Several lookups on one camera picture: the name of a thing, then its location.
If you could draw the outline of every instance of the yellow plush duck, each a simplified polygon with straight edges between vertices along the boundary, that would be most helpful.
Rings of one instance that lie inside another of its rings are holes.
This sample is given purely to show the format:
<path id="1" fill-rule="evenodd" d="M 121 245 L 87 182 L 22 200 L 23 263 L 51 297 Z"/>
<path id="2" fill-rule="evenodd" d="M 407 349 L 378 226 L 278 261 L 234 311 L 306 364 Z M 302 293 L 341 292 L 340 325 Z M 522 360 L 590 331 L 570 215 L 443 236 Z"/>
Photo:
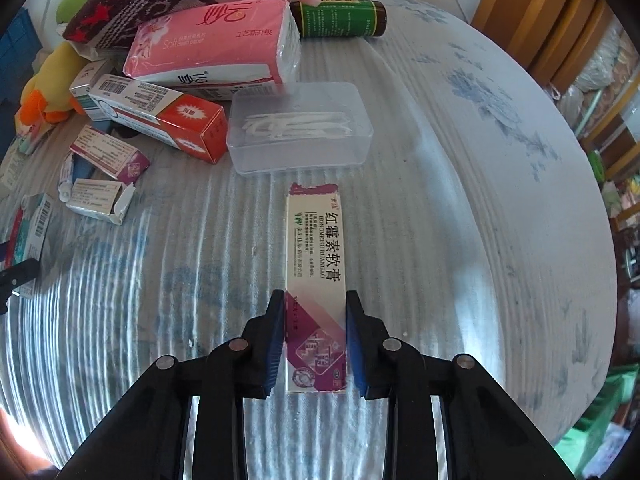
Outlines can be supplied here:
<path id="1" fill-rule="evenodd" d="M 22 90 L 22 124 L 30 126 L 42 119 L 50 124 L 61 123 L 69 117 L 71 110 L 84 114 L 69 86 L 87 63 L 69 43 L 61 43 Z"/>

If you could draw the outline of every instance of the table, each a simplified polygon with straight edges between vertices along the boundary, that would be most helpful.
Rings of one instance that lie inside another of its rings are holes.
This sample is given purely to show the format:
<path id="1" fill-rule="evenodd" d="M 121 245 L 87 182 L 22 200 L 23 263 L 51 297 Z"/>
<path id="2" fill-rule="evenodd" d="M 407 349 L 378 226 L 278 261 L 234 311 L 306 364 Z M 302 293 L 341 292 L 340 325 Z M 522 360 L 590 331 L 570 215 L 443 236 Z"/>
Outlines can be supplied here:
<path id="1" fill-rule="evenodd" d="M 137 136 L 152 165 L 124 225 L 56 203 L 42 294 L 12 300 L 0 319 L 0 402 L 55 463 L 155 358 L 204 355 L 262 313 L 284 286 L 293 182 L 339 184 L 347 288 L 392 336 L 442 358 L 474 355 L 552 442 L 594 398 L 612 348 L 616 271 L 584 153 L 490 40 L 428 4 L 382 1 L 382 38 L 303 43 L 302 80 L 360 90 L 375 130 L 362 167 L 245 178 L 228 156 L 209 166 Z M 83 120 L 31 157 L 0 202 L 0 233 L 22 195 L 55 193 Z M 283 371 L 267 402 L 246 403 L 251 478 L 379 478 L 378 401 L 353 386 L 287 396 Z"/>

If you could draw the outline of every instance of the metal screw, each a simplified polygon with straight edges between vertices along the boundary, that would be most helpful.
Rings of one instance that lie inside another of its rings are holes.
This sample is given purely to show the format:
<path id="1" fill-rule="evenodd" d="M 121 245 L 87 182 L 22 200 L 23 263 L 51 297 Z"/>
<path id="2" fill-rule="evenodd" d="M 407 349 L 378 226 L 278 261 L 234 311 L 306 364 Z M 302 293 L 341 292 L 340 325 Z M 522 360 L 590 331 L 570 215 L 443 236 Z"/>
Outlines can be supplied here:
<path id="1" fill-rule="evenodd" d="M 241 352 L 245 348 L 249 346 L 249 343 L 246 339 L 242 339 L 241 337 L 237 337 L 232 339 L 229 342 L 229 348 L 231 348 L 234 352 Z"/>
<path id="2" fill-rule="evenodd" d="M 175 359 L 171 355 L 163 355 L 156 359 L 156 366 L 161 370 L 168 370 L 175 364 Z"/>
<path id="3" fill-rule="evenodd" d="M 470 355 L 462 354 L 458 356 L 456 359 L 456 364 L 460 368 L 464 368 L 465 370 L 471 370 L 474 366 L 476 366 L 476 360 L 473 359 Z"/>
<path id="4" fill-rule="evenodd" d="M 390 352 L 397 352 L 402 348 L 402 343 L 395 337 L 389 337 L 382 342 L 382 346 Z"/>

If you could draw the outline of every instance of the red star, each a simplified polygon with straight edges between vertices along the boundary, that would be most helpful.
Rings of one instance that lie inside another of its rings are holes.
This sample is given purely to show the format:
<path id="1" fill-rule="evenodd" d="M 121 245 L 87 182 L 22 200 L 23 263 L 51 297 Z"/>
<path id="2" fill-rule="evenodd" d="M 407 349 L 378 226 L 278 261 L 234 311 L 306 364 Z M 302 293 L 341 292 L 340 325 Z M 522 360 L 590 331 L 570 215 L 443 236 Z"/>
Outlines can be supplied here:
<path id="1" fill-rule="evenodd" d="M 73 31 L 73 33 L 71 34 L 67 34 L 65 36 L 66 40 L 69 41 L 77 41 L 78 43 L 85 43 L 86 42 L 86 31 L 80 29 L 80 28 L 76 28 L 75 31 Z"/>
<path id="2" fill-rule="evenodd" d="M 95 12 L 93 16 L 89 16 L 82 20 L 83 25 L 97 25 L 100 22 L 108 22 L 109 21 L 109 11 L 113 7 L 107 7 L 105 4 L 98 4 L 95 6 Z"/>

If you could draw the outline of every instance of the green plastic object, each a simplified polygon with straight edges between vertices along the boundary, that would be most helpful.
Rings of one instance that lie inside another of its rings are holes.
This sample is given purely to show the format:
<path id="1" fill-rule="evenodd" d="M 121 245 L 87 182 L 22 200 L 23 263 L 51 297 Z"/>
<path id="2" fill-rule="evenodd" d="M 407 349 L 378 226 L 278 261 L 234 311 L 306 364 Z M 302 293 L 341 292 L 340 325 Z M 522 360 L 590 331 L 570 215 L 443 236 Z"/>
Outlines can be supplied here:
<path id="1" fill-rule="evenodd" d="M 68 23 L 74 17 L 87 0 L 62 0 L 56 11 L 56 23 Z"/>
<path id="2" fill-rule="evenodd" d="M 556 445 L 556 452 L 577 480 L 582 480 L 582 470 L 602 444 L 607 426 L 620 404 L 632 399 L 639 370 L 638 364 L 609 370 L 595 400 Z"/>
<path id="3" fill-rule="evenodd" d="M 596 180 L 602 184 L 604 182 L 604 166 L 602 165 L 602 157 L 598 152 L 589 152 L 587 160 L 591 164 L 591 170 Z"/>

